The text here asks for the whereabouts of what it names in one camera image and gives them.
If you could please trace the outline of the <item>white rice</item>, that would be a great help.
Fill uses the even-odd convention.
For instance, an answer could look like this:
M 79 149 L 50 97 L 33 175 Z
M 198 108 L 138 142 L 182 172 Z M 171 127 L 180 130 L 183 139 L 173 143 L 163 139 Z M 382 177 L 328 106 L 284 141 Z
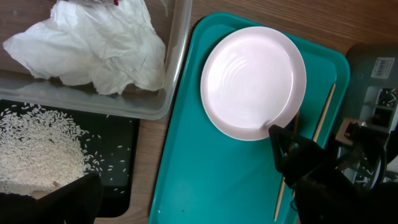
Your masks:
M 1 111 L 1 190 L 53 191 L 97 174 L 88 172 L 90 157 L 84 155 L 80 142 L 84 133 L 62 112 L 34 108 L 19 115 Z

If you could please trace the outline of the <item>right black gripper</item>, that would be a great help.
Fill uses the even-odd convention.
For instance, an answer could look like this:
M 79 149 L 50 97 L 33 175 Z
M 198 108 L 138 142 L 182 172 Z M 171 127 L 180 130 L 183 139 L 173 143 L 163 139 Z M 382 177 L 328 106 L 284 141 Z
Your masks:
M 269 128 L 269 137 L 275 168 L 283 174 L 288 186 L 292 187 L 300 180 L 313 180 L 327 187 L 338 185 L 336 152 L 323 149 L 311 140 L 298 141 L 296 144 L 293 132 L 276 124 Z

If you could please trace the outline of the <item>grey dish rack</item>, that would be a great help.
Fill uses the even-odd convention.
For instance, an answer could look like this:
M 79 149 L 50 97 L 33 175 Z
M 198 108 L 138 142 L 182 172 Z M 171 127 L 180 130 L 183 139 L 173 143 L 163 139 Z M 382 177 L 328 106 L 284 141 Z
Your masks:
M 335 136 L 345 118 L 363 120 L 389 134 L 383 148 L 338 146 L 338 170 L 360 190 L 397 183 L 397 45 L 357 44 L 346 54 L 351 71 L 336 121 Z

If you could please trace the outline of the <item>large white plate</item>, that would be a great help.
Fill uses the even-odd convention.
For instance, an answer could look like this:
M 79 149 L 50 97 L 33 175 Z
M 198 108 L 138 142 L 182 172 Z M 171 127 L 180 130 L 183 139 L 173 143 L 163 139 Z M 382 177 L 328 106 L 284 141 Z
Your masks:
M 209 54 L 200 94 L 206 115 L 223 134 L 242 141 L 269 137 L 299 111 L 307 73 L 302 54 L 285 34 L 268 27 L 239 29 Z

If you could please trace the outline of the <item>black tray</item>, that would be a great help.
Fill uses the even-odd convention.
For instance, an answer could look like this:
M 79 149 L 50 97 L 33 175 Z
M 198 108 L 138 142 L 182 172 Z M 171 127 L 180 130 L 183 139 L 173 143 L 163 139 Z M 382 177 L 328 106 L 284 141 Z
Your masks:
M 34 108 L 62 112 L 85 130 L 80 142 L 84 155 L 90 157 L 88 172 L 99 174 L 103 186 L 97 217 L 114 218 L 125 213 L 130 204 L 139 120 L 1 100 L 5 113 L 22 115 Z

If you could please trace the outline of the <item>teal serving tray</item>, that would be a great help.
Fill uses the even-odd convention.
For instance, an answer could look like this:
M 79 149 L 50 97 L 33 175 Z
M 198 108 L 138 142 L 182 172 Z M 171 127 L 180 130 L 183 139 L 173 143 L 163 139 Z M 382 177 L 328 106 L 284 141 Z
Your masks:
M 292 223 L 292 192 L 279 197 L 282 176 L 274 166 L 270 140 L 240 141 L 208 119 L 200 97 L 205 60 L 228 34 L 253 21 L 226 12 L 204 17 L 194 28 L 165 141 L 149 222 Z M 311 138 L 336 84 L 317 143 L 324 146 L 349 83 L 346 57 L 292 36 L 307 70 L 307 90 L 298 131 Z

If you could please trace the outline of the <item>white tissue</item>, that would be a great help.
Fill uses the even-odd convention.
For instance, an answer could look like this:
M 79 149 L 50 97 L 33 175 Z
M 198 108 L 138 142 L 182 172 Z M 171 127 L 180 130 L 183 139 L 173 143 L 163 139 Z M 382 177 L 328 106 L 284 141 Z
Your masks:
M 59 78 L 68 86 L 92 83 L 100 95 L 121 94 L 130 84 L 157 91 L 165 81 L 165 44 L 144 1 L 57 1 L 49 19 L 8 38 L 3 47 L 35 78 Z

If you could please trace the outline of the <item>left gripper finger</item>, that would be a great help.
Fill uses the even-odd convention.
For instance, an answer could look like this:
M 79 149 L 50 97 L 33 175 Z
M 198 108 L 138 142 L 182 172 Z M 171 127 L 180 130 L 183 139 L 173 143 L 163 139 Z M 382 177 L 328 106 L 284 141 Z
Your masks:
M 1 223 L 93 223 L 102 199 L 98 174 L 81 177 L 40 199 L 2 193 Z

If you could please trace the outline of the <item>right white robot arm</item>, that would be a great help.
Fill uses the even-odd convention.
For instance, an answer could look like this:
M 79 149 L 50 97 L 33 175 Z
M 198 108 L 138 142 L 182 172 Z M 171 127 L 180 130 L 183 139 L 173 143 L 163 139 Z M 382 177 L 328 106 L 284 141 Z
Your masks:
M 397 223 L 397 182 L 388 177 L 387 133 L 350 123 L 353 142 L 340 158 L 315 141 L 273 125 L 269 128 L 275 168 L 293 189 L 291 206 L 302 223 Z M 369 187 L 359 187 L 343 173 L 364 161 Z

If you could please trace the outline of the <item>clear plastic waste bin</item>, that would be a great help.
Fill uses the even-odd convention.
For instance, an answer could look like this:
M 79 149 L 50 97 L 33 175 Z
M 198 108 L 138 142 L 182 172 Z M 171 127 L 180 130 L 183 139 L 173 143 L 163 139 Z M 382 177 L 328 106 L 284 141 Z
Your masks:
M 156 34 L 165 44 L 165 81 L 149 91 L 128 85 L 121 94 L 100 95 L 92 83 L 64 85 L 59 78 L 35 78 L 14 60 L 3 43 L 50 18 L 57 1 L 1 2 L 1 98 L 92 113 L 156 120 L 170 109 L 186 50 L 191 1 L 144 1 Z

